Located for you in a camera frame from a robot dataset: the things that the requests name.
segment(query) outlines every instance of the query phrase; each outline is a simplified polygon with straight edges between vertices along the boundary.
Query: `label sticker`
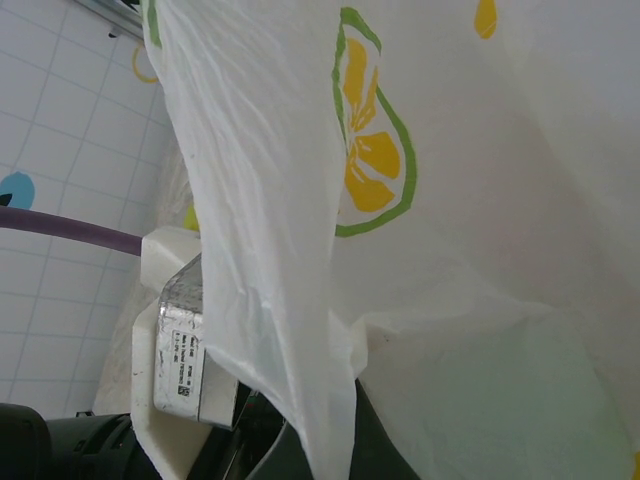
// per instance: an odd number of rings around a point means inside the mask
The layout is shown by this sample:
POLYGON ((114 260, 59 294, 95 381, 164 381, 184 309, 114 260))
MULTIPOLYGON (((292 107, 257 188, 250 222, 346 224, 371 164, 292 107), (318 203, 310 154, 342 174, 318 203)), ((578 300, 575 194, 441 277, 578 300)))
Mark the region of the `label sticker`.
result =
POLYGON ((200 390, 195 388, 197 358, 198 338, 174 330, 171 338, 171 389, 185 400, 200 390))

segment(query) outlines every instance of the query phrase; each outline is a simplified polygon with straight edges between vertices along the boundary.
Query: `lemon slice graphic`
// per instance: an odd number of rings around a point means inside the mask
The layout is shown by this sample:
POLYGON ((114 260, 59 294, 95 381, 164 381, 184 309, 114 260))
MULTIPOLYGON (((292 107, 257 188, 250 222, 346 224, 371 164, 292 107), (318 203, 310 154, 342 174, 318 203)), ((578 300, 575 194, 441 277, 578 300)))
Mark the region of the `lemon slice graphic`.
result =
POLYGON ((336 235, 349 237, 406 212, 417 173, 409 132, 378 85, 382 44, 353 8, 340 17, 332 77, 347 162, 336 235))

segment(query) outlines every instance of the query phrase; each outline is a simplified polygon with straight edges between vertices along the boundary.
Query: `grout line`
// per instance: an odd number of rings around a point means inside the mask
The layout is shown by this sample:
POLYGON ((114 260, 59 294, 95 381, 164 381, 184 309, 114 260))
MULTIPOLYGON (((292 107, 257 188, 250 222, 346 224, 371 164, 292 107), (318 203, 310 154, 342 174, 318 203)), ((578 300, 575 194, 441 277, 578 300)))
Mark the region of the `grout line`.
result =
MULTIPOLYGON (((69 8, 70 5, 67 5, 66 10, 64 12, 64 18, 62 20, 62 22, 64 23, 65 19, 67 18, 67 14, 69 13, 69 8)), ((36 116, 38 115, 38 110, 40 110, 40 103, 42 102, 42 97, 44 96, 44 91, 47 88, 47 82, 49 81, 49 70, 51 70, 51 67, 53 66, 53 59, 56 57, 56 52, 58 50, 58 44, 60 43, 60 35, 58 35, 56 37, 56 44, 53 47, 53 52, 51 53, 51 60, 49 60, 49 68, 48 69, 44 69, 42 67, 39 67, 42 70, 45 70, 47 72, 47 75, 44 77, 44 83, 42 84, 42 88, 40 89, 40 95, 38 96, 38 101, 36 102, 36 108, 33 111, 33 116, 31 117, 30 123, 29 123, 29 127, 27 128, 27 134, 24 136, 24 141, 22 142, 22 147, 20 147, 20 153, 18 153, 18 156, 16 157, 15 162, 12 165, 12 173, 15 171, 16 169, 16 165, 18 164, 18 162, 20 161, 20 157, 22 157, 22 154, 24 153, 24 149, 27 146, 27 141, 29 140, 29 135, 31 135, 31 130, 33 129, 33 124, 36 120, 36 116)), ((17 60, 20 60, 24 63, 27 63, 27 65, 31 65, 28 62, 25 62, 24 60, 22 60, 21 58, 15 57, 14 55, 10 55, 8 53, 5 53, 6 55, 8 55, 9 57, 15 58, 17 60)))
MULTIPOLYGON (((62 19, 62 24, 64 24, 64 22, 67 19, 67 15, 69 15, 69 9, 71 8, 71 5, 67 5, 66 9, 64 11, 64 17, 62 19)), ((51 65, 53 65, 53 59, 56 56, 56 51, 58 50, 58 44, 60 43, 60 35, 58 35, 58 37, 56 38, 56 44, 53 47, 53 53, 51 54, 51 61, 49 62, 49 69, 51 69, 51 65)), ((47 73, 47 76, 45 77, 44 80, 44 84, 42 87, 42 90, 40 91, 40 97, 38 98, 38 103, 36 104, 36 109, 33 113, 33 118, 31 119, 31 124, 29 125, 29 128, 27 130, 27 135, 24 137, 24 142, 22 144, 22 148, 20 149, 20 155, 18 155, 18 160, 20 160, 20 157, 22 156, 22 152, 24 151, 25 145, 27 144, 27 139, 29 138, 29 135, 31 133, 31 129, 33 128, 33 121, 36 118, 36 115, 38 114, 38 110, 40 109, 40 102, 42 101, 42 96, 44 94, 44 90, 47 86, 47 81, 49 80, 49 74, 47 73)), ((60 207, 62 206, 62 196, 60 197, 60 201, 58 202, 58 208, 56 210, 56 212, 60 211, 60 207)), ((47 255, 49 255, 49 253, 51 252, 51 246, 53 245, 53 237, 49 237, 49 245, 47 246, 47 255)), ((44 266, 42 267, 42 275, 40 276, 40 280, 38 281, 38 289, 36 290, 36 297, 38 297, 40 295, 40 292, 42 291, 42 284, 44 282, 44 275, 47 271, 47 263, 48 263, 49 259, 46 259, 44 262, 44 266)), ((13 389, 16 385, 16 379, 18 377, 18 372, 20 371, 20 364, 22 363, 22 357, 24 356, 24 351, 27 345, 27 337, 29 336, 29 330, 31 329, 31 324, 33 323, 33 319, 35 317, 35 313, 36 313, 36 304, 35 302, 33 303, 33 307, 31 308, 31 318, 29 319, 29 322, 27 323, 27 331, 26 331, 26 335, 24 337, 24 341, 22 342, 22 348, 20 349, 20 356, 18 357, 18 362, 16 364, 16 369, 15 372, 13 374, 13 382, 11 383, 11 387, 9 387, 9 393, 7 394, 7 398, 9 401, 11 401, 11 395, 13 394, 13 389)))
MULTIPOLYGON (((0 378, 0 382, 10 382, 10 378, 0 378)), ((95 380, 76 380, 71 382, 71 380, 63 380, 63 379, 48 379, 48 378, 21 378, 18 380, 19 382, 51 382, 51 383, 63 383, 68 382, 71 383, 99 383, 95 380)))
MULTIPOLYGON (((113 270, 111 267, 105 267, 108 270, 113 270)), ((22 298, 33 298, 34 300, 58 300, 60 302, 67 303, 77 303, 78 305, 95 305, 96 307, 104 307, 104 308, 120 308, 119 305, 111 305, 108 303, 100 303, 100 302, 83 302, 82 300, 69 300, 68 298, 56 298, 56 297, 45 297, 43 295, 29 295, 27 293, 15 293, 15 292, 1 292, 0 295, 11 295, 14 297, 22 297, 22 298)))
MULTIPOLYGON (((158 92, 158 90, 156 89, 155 92, 153 92, 153 99, 151 104, 153 105, 153 100, 155 100, 155 96, 156 93, 158 92)), ((142 136, 142 138, 144 138, 147 135, 147 128, 149 127, 149 117, 147 117, 147 122, 144 126, 144 135, 142 136)), ((140 149, 138 151, 138 158, 140 157, 140 155, 142 154, 142 145, 140 144, 140 149)), ((136 168, 133 170, 133 175, 131 175, 131 180, 129 181, 129 187, 127 188, 127 198, 129 197, 129 195, 131 195, 131 187, 133 187, 133 180, 136 176, 136 172, 138 171, 138 166, 140 165, 140 160, 138 160, 138 162, 136 163, 136 168)), ((118 220, 118 229, 122 229, 122 219, 124 218, 124 212, 127 208, 127 203, 125 202, 125 204, 122 206, 122 211, 120 212, 120 219, 118 220)), ((107 265, 109 264, 109 258, 111 258, 111 252, 109 252, 109 257, 107 258, 107 265)), ((106 269, 102 271, 102 276, 100 277, 100 283, 98 284, 98 291, 96 292, 96 296, 93 299, 93 305, 91 306, 91 311, 89 312, 89 319, 91 319, 91 317, 93 316, 93 311, 95 309, 95 305, 96 305, 96 300, 98 299, 98 294, 100 292, 100 287, 102 286, 102 281, 104 280, 104 273, 105 273, 106 269)), ((91 322, 89 321, 84 329, 84 334, 83 334, 83 338, 82 338, 82 342, 80 344, 80 352, 78 353, 78 358, 76 359, 76 365, 73 369, 73 375, 71 376, 71 383, 73 383, 75 381, 76 378, 76 374, 78 372, 78 364, 80 363, 80 355, 82 354, 82 349, 84 348, 85 342, 87 340, 87 332, 89 331, 89 324, 91 322)), ((69 408, 69 400, 71 399, 71 388, 69 388, 69 393, 67 395, 67 399, 64 403, 64 411, 66 412, 67 409, 69 408)))
MULTIPOLYGON (((134 162, 136 162, 136 166, 137 166, 137 162, 138 162, 138 161, 140 161, 140 162, 143 162, 143 163, 147 163, 147 164, 149 164, 149 165, 153 165, 153 166, 155 166, 156 168, 158 168, 158 170, 160 169, 160 167, 157 167, 155 164, 152 164, 152 163, 150 163, 150 162, 145 162, 144 160, 138 160, 138 159, 134 159, 134 158, 131 158, 131 160, 133 160, 134 162)), ((67 184, 67 185, 70 185, 70 186, 72 186, 72 187, 77 187, 77 188, 81 188, 81 189, 83 189, 83 190, 87 190, 87 191, 89 191, 89 192, 99 193, 100 195, 104 195, 104 196, 106 196, 106 197, 110 197, 110 198, 115 198, 115 199, 117 199, 117 200, 123 200, 123 201, 125 201, 125 202, 137 203, 138 205, 141 205, 141 206, 143 206, 143 207, 150 207, 150 206, 151 206, 151 204, 150 204, 150 203, 142 203, 142 202, 139 202, 139 201, 137 201, 137 200, 130 200, 130 199, 128 199, 127 197, 120 197, 120 196, 118 196, 118 195, 114 195, 113 193, 107 193, 107 192, 103 192, 102 190, 98 190, 98 189, 96 189, 96 188, 91 188, 91 187, 87 187, 87 186, 85 186, 85 185, 80 185, 79 183, 74 183, 74 182, 65 182, 64 180, 60 180, 59 178, 50 177, 49 175, 43 175, 42 173, 38 173, 38 172, 36 172, 36 171, 34 171, 34 170, 31 170, 30 168, 19 168, 18 166, 16 166, 16 167, 17 167, 17 168, 15 168, 15 171, 27 172, 27 173, 29 173, 29 174, 31 174, 31 175, 36 176, 36 177, 42 177, 42 178, 45 178, 45 179, 47 179, 47 180, 52 180, 52 181, 54 181, 54 182, 58 182, 58 183, 62 183, 62 184, 67 184)))
MULTIPOLYGON (((26 332, 10 332, 0 330, 0 335, 27 335, 26 332)), ((75 338, 75 339, 86 339, 93 340, 94 342, 110 342, 110 338, 100 338, 100 337, 83 337, 82 335, 64 335, 58 333, 29 333, 29 337, 46 337, 46 338, 75 338)))
MULTIPOLYGON (((18 115, 16 115, 16 114, 14 114, 14 113, 4 112, 4 111, 2 111, 2 110, 0 110, 0 113, 1 113, 1 114, 3 114, 3 115, 6 115, 6 116, 8 116, 8 117, 16 118, 16 119, 18 119, 18 120, 20 120, 20 121, 23 121, 23 122, 31 122, 31 123, 33 123, 33 124, 34 124, 35 126, 37 126, 37 127, 45 128, 45 129, 51 130, 51 131, 56 132, 56 133, 61 133, 61 134, 66 135, 66 136, 68 136, 68 137, 75 138, 76 140, 81 140, 81 141, 84 141, 84 142, 86 142, 86 143, 88 143, 88 144, 90 144, 90 145, 95 145, 96 147, 104 148, 105 150, 108 150, 108 151, 110 151, 110 152, 117 153, 118 155, 122 155, 122 156, 124 156, 124 157, 128 157, 128 158, 132 158, 132 159, 134 159, 134 160, 140 160, 141 162, 148 163, 149 165, 155 165, 156 167, 160 168, 160 167, 159 167, 155 162, 150 162, 149 160, 144 160, 144 159, 142 159, 142 158, 134 157, 133 155, 129 155, 128 153, 123 153, 123 152, 121 152, 121 151, 119 151, 119 150, 116 150, 115 148, 112 148, 112 147, 105 147, 104 145, 100 145, 99 143, 92 142, 91 140, 83 139, 82 137, 77 137, 77 136, 75 136, 75 135, 71 135, 71 134, 69 134, 69 133, 67 133, 67 132, 63 132, 62 130, 58 130, 57 128, 53 128, 53 127, 50 127, 50 126, 48 126, 48 125, 44 125, 44 124, 42 124, 42 123, 38 123, 38 122, 36 122, 36 121, 30 121, 30 120, 27 120, 27 119, 25 119, 25 118, 23 118, 23 117, 20 117, 20 116, 18 116, 18 115)), ((158 125, 158 126, 160 126, 160 127, 163 127, 163 128, 168 128, 168 129, 171 129, 171 128, 172 128, 171 126, 168 126, 168 125, 165 125, 165 124, 163 124, 163 123, 157 122, 156 120, 154 120, 154 119, 153 119, 153 118, 151 118, 151 117, 147 117, 147 118, 148 118, 148 120, 149 120, 149 122, 150 122, 150 123, 155 123, 156 125, 158 125)))
POLYGON ((77 265, 85 265, 87 267, 98 267, 98 268, 108 268, 109 270, 115 270, 117 272, 125 272, 125 273, 129 273, 131 271, 131 269, 126 269, 126 268, 120 268, 120 267, 107 267, 106 264, 105 265, 101 265, 101 264, 97 264, 97 263, 89 263, 89 262, 83 262, 82 260, 71 260, 69 258, 64 258, 64 257, 57 257, 55 255, 49 255, 47 257, 46 254, 44 253, 33 253, 33 252, 25 252, 23 250, 18 250, 17 248, 6 248, 6 247, 0 247, 0 252, 12 252, 12 253, 23 253, 25 255, 31 255, 33 257, 45 257, 45 258, 50 258, 52 260, 60 260, 62 262, 69 262, 69 263, 75 263, 77 265))
MULTIPOLYGON (((41 67, 41 66, 39 66, 39 65, 36 65, 35 63, 28 62, 28 61, 26 61, 24 58, 20 58, 20 57, 18 57, 18 56, 16 56, 16 55, 14 55, 14 54, 12 54, 12 53, 5 52, 5 51, 4 51, 4 50, 2 50, 1 48, 0 48, 0 53, 2 53, 3 55, 6 55, 7 57, 13 58, 14 60, 18 60, 18 61, 20 61, 20 62, 22 62, 22 63, 24 63, 24 64, 26 64, 26 65, 29 65, 30 67, 37 68, 38 70, 42 70, 43 72, 47 72, 47 74, 48 74, 48 75, 50 75, 50 76, 52 76, 52 77, 56 77, 56 78, 59 78, 59 79, 61 79, 61 80, 64 80, 65 82, 68 82, 68 83, 70 83, 71 85, 74 85, 74 86, 76 86, 76 87, 78 87, 78 88, 80 88, 80 89, 82 89, 82 90, 87 91, 87 92, 93 93, 94 95, 99 94, 99 92, 96 92, 95 90, 92 90, 92 89, 90 89, 90 88, 87 88, 87 87, 85 87, 84 85, 80 85, 79 83, 76 83, 76 82, 74 82, 73 80, 69 80, 68 78, 65 78, 65 77, 63 77, 63 76, 61 76, 61 75, 58 75, 57 73, 53 73, 53 72, 51 72, 51 67, 53 66, 53 60, 55 59, 55 56, 51 58, 51 63, 49 64, 49 69, 46 69, 46 68, 43 68, 43 67, 41 67)), ((113 62, 113 63, 115 63, 116 65, 118 65, 118 66, 120 66, 120 67, 122 66, 122 65, 120 65, 118 62, 113 62)), ((124 108, 124 109, 126 109, 126 110, 129 110, 130 112, 133 112, 133 113, 135 113, 135 114, 137 114, 137 115, 140 115, 141 117, 144 117, 144 116, 145 116, 145 114, 144 114, 144 113, 140 113, 138 110, 134 110, 134 109, 133 109, 133 108, 131 108, 130 106, 125 105, 124 103, 120 103, 120 102, 118 102, 117 100, 113 100, 113 99, 111 99, 111 98, 109 98, 109 97, 105 97, 105 96, 102 96, 102 98, 104 98, 105 100, 109 100, 110 102, 113 102, 113 103, 115 103, 116 105, 118 105, 118 106, 120 106, 120 107, 122 107, 122 108, 124 108)), ((148 113, 148 115, 151 115, 151 110, 152 110, 152 108, 153 108, 153 103, 151 104, 151 107, 149 108, 149 113, 148 113)))
MULTIPOLYGON (((46 30, 47 32, 51 32, 51 33, 54 33, 54 34, 56 34, 56 35, 60 35, 60 37, 62 37, 62 38, 63 38, 64 40, 66 40, 67 42, 73 43, 74 45, 77 45, 78 47, 82 47, 82 48, 84 48, 85 50, 87 50, 87 51, 89 51, 89 52, 91 52, 91 53, 93 53, 93 54, 95 54, 95 55, 97 55, 97 56, 99 56, 99 57, 101 57, 101 58, 103 58, 103 59, 105 59, 105 60, 109 60, 109 59, 110 59, 108 55, 105 55, 104 53, 100 53, 100 52, 97 52, 97 51, 95 51, 95 50, 92 50, 92 49, 88 48, 86 45, 83 45, 83 44, 81 44, 80 42, 78 42, 78 41, 76 41, 76 40, 74 40, 74 39, 72 39, 72 38, 68 38, 68 37, 66 37, 65 35, 63 35, 63 34, 62 34, 62 30, 63 30, 63 28, 64 28, 64 19, 62 20, 62 23, 60 24, 60 29, 59 29, 58 31, 56 31, 56 30, 52 30, 52 29, 50 29, 49 27, 45 27, 45 26, 43 26, 43 25, 40 25, 39 23, 34 22, 34 21, 33 21, 33 20, 31 20, 30 18, 25 17, 25 16, 23 16, 23 15, 22 15, 22 14, 20 14, 20 13, 15 13, 15 12, 13 12, 13 11, 9 10, 9 9, 8 9, 8 8, 6 8, 6 7, 3 7, 3 6, 2 6, 2 3, 3 3, 3 2, 4 2, 4 0, 0 0, 0 8, 1 8, 2 10, 4 10, 5 12, 10 13, 11 15, 15 15, 16 17, 21 18, 21 19, 22 19, 22 20, 24 20, 25 22, 30 23, 31 25, 35 25, 36 27, 40 27, 40 28, 42 28, 42 29, 46 30)), ((112 26, 112 25, 113 25, 109 20, 105 20, 105 19, 103 19, 103 18, 102 18, 100 15, 98 15, 98 14, 96 14, 96 18, 99 18, 99 19, 103 20, 103 21, 104 21, 104 23, 105 23, 105 27, 110 27, 110 26, 112 26)), ((122 34, 121 34, 121 35, 126 35, 129 39, 133 40, 134 42, 136 42, 136 41, 140 42, 140 41, 141 41, 140 39, 138 39, 138 38, 134 38, 134 37, 132 37, 131 35, 129 35, 128 33, 124 32, 124 31, 122 32, 122 34)), ((113 61, 114 63, 117 63, 118 65, 120 65, 120 66, 122 66, 122 67, 127 67, 127 65, 123 65, 122 63, 120 63, 120 62, 118 62, 118 61, 116 61, 116 60, 111 60, 111 61, 113 61)), ((129 70, 132 70, 131 65, 128 65, 128 69, 129 69, 129 70)))
MULTIPOLYGON (((113 46, 113 49, 111 50, 111 58, 113 58, 113 54, 116 51, 116 46, 113 46)), ((82 135, 82 140, 84 141, 84 138, 87 136, 87 132, 89 131, 89 126, 91 125, 91 122, 93 121, 93 117, 96 113, 96 110, 98 108, 98 102, 100 101, 100 94, 102 93, 102 89, 104 88, 105 83, 107 82, 107 75, 109 73, 109 69, 107 69, 107 71, 104 73, 104 78, 102 79, 102 84, 100 85, 100 91, 98 92, 98 97, 96 98, 96 101, 93 105, 93 111, 91 112, 91 115, 89 117, 89 122, 87 123, 87 127, 84 130, 84 135, 82 135)), ((75 167, 76 163, 78 162, 78 157, 80 156, 80 150, 78 149, 78 153, 76 154, 76 158, 73 160, 73 164, 71 165, 71 168, 69 169, 69 174, 67 175, 67 178, 65 180, 65 186, 62 190, 62 198, 64 198, 64 194, 65 191, 67 189, 67 183, 69 181, 69 178, 71 177, 71 173, 73 172, 73 168, 75 167)), ((107 256, 107 262, 109 262, 109 257, 111 256, 111 252, 109 252, 109 255, 107 256)), ((89 322, 87 322, 87 325, 85 327, 84 330, 84 336, 87 335, 87 331, 89 330, 89 323, 91 321, 91 315, 93 315, 93 310, 95 308, 95 302, 98 299, 98 295, 100 294, 100 287, 102 286, 102 281, 104 279, 104 273, 107 271, 106 266, 102 269, 102 272, 100 272, 100 280, 98 281, 98 288, 96 289, 96 293, 93 296, 93 302, 92 302, 92 306, 91 306, 91 311, 89 313, 89 322)), ((80 358, 82 356, 82 348, 84 346, 84 339, 80 342, 80 349, 78 350, 78 356, 76 357, 76 363, 75 366, 73 367, 73 373, 71 375, 71 383, 73 383, 73 380, 76 377, 76 373, 78 372, 78 364, 80 363, 80 358)), ((67 392, 67 398, 64 402, 64 409, 63 411, 66 412, 67 411, 67 407, 69 405, 69 399, 71 398, 71 384, 69 385, 69 391, 67 392)))

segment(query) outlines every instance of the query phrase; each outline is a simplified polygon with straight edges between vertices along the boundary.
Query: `white tile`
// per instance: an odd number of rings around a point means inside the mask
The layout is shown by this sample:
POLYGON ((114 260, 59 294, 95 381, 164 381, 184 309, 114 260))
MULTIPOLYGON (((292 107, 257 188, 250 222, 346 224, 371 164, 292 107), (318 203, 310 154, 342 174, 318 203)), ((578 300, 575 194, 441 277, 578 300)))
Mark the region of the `white tile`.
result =
POLYGON ((16 166, 64 181, 79 148, 77 138, 34 125, 16 166))
POLYGON ((83 143, 69 181, 126 198, 136 160, 91 143, 83 143))
POLYGON ((86 303, 39 298, 29 333, 83 336, 91 316, 86 303))
POLYGON ((69 385, 69 382, 17 381, 9 401, 33 408, 45 420, 62 418, 69 385))
POLYGON ((44 263, 44 257, 0 250, 0 292, 36 295, 44 263))
POLYGON ((0 334, 0 378, 13 379, 20 361, 25 335, 0 334))
POLYGON ((49 235, 5 229, 0 232, 0 249, 8 248, 18 252, 46 255, 50 240, 49 235))
POLYGON ((98 291, 102 268, 50 258, 40 295, 60 300, 92 302, 98 291))
POLYGON ((81 345, 81 338, 29 335, 16 378, 71 380, 81 345))
POLYGON ((154 91, 154 85, 141 82, 131 70, 112 62, 109 65, 102 96, 146 117, 151 111, 154 91))
POLYGON ((103 267, 107 263, 109 250, 98 245, 76 242, 68 238, 54 238, 49 255, 53 258, 90 263, 91 265, 103 267))
POLYGON ((116 62, 125 68, 131 70, 131 59, 133 58, 133 51, 136 49, 140 40, 130 37, 128 34, 123 33, 118 37, 116 41, 116 48, 113 51, 111 57, 112 62, 116 62))
POLYGON ((102 277, 96 303, 119 307, 129 288, 129 274, 120 270, 107 269, 102 277))
POLYGON ((98 93, 109 60, 64 38, 56 49, 51 72, 98 93))
POLYGON ((111 24, 79 5, 72 5, 62 26, 61 35, 106 57, 111 56, 116 41, 109 38, 111 24))
POLYGON ((48 69, 56 39, 50 31, 0 10, 0 48, 9 55, 48 69))
POLYGON ((167 113, 167 106, 164 102, 164 90, 162 90, 162 86, 157 84, 156 87, 158 89, 158 93, 156 93, 156 98, 153 99, 153 107, 151 107, 151 120, 155 120, 162 125, 167 127, 171 126, 171 120, 169 119, 169 114, 167 113))
POLYGON ((160 169, 150 163, 139 162, 129 191, 129 200, 149 204, 158 189, 160 169))
POLYGON ((162 165, 167 156, 167 148, 173 138, 170 127, 165 127, 156 122, 149 122, 147 133, 144 136, 140 158, 155 165, 162 165))
POLYGON ((98 382, 73 382, 67 401, 65 417, 75 417, 78 412, 93 410, 93 402, 96 399, 98 382))
POLYGON ((36 122, 82 137, 91 119, 96 98, 98 96, 95 93, 50 75, 36 113, 36 122))
POLYGON ((56 33, 62 27, 67 0, 4 0, 2 8, 56 33))
POLYGON ((120 221, 120 230, 131 235, 143 236, 151 231, 149 208, 127 202, 120 221))
POLYGON ((11 392, 11 386, 13 382, 11 380, 0 380, 0 402, 9 402, 9 393, 11 392))
POLYGON ((134 257, 128 253, 118 252, 116 250, 111 251, 107 267, 116 268, 118 270, 130 271, 136 264, 139 257, 134 257))
MULTIPOLYGON (((138 45, 140 45, 139 40, 134 39, 127 34, 120 35, 111 60, 122 65, 128 70, 133 70, 133 52, 138 45)), ((142 45, 138 51, 136 66, 138 67, 138 71, 145 77, 156 77, 156 72, 149 61, 144 45, 142 45)), ((157 83, 151 84, 153 90, 155 90, 155 85, 157 85, 157 83)))
POLYGON ((31 120, 47 72, 0 52, 0 110, 31 120))
POLYGON ((147 119, 104 98, 98 100, 87 140, 138 157, 147 119))
POLYGON ((76 380, 98 381, 102 374, 104 359, 109 352, 108 340, 85 340, 78 359, 76 380))
POLYGON ((64 191, 64 183, 36 174, 29 175, 29 177, 36 188, 36 198, 33 200, 31 210, 57 214, 64 191))
POLYGON ((68 185, 62 199, 60 215, 116 229, 123 208, 123 200, 68 185))
POLYGON ((26 332, 35 301, 34 297, 0 293, 0 330, 16 333, 26 332))
POLYGON ((0 163, 15 165, 28 131, 29 122, 0 112, 0 145, 2 145, 0 163))
POLYGON ((91 312, 87 337, 111 340, 118 322, 120 308, 96 305, 91 312))

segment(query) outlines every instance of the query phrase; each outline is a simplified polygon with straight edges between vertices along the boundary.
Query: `blue sticker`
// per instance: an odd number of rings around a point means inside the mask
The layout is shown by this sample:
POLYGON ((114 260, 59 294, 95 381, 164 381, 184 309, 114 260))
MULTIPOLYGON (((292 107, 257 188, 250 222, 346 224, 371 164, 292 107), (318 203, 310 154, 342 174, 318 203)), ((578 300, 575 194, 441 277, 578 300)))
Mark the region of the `blue sticker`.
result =
POLYGON ((29 210, 36 196, 36 187, 29 175, 16 172, 0 182, 0 206, 29 210))

